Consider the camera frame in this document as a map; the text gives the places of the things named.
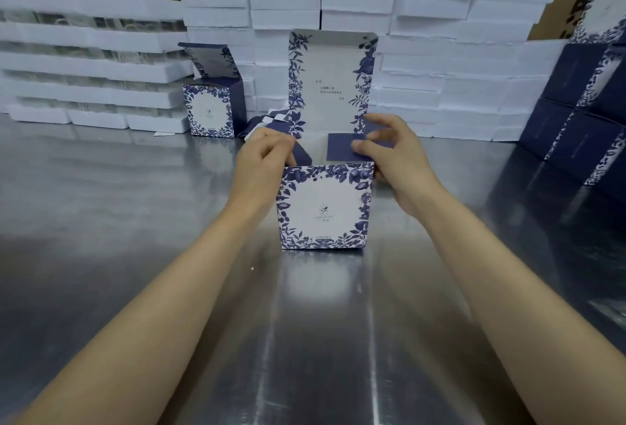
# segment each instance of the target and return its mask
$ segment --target stainless steel tabletop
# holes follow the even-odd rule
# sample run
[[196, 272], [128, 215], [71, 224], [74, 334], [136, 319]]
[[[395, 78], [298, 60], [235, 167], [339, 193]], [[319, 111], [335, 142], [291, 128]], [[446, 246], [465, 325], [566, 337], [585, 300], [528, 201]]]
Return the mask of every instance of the stainless steel tabletop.
[[[0, 115], [0, 422], [211, 222], [239, 143]], [[424, 145], [446, 187], [626, 352], [623, 211], [513, 144]], [[162, 423], [532, 423], [384, 186], [369, 234], [364, 251], [281, 253], [269, 215]]]

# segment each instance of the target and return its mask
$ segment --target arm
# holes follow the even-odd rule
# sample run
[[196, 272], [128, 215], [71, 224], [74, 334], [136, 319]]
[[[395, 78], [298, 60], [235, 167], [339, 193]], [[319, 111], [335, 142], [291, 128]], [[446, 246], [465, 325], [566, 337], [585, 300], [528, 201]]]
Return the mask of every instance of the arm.
[[19, 425], [157, 423], [239, 249], [276, 201], [294, 142], [276, 134], [245, 144], [215, 222], [72, 359]]
[[[388, 128], [353, 149], [426, 228], [537, 423], [624, 423], [626, 357], [442, 187], [400, 118], [367, 118]], [[383, 139], [394, 148], [372, 142]]]

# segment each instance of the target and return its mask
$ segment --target hand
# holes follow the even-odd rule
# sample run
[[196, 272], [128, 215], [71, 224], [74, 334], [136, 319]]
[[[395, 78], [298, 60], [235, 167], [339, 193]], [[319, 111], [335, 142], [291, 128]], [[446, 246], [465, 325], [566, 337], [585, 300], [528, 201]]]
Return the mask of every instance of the hand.
[[[427, 194], [444, 189], [428, 163], [418, 136], [396, 115], [367, 114], [365, 118], [387, 128], [369, 133], [365, 141], [353, 141], [352, 149], [374, 160], [374, 177], [389, 183], [403, 211], [417, 217], [418, 202]], [[394, 147], [387, 148], [374, 141], [392, 141]]]
[[239, 150], [235, 176], [225, 210], [256, 226], [276, 202], [285, 163], [293, 160], [295, 138], [275, 130], [259, 129]]

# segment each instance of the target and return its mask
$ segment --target person's left arm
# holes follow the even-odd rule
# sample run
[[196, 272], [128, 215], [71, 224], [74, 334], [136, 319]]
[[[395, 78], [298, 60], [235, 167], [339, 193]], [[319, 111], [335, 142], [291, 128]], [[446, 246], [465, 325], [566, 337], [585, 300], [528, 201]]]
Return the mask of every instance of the person's left arm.
[[294, 142], [266, 133], [243, 146], [215, 222], [72, 359], [18, 425], [158, 422], [231, 264], [276, 200]]

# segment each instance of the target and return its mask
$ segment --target person's right arm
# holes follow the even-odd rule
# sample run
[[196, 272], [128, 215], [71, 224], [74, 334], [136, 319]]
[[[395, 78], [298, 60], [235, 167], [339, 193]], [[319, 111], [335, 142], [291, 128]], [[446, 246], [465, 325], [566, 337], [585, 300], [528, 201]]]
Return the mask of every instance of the person's right arm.
[[443, 188], [402, 119], [366, 117], [388, 128], [353, 149], [426, 228], [535, 421], [626, 423], [626, 357]]

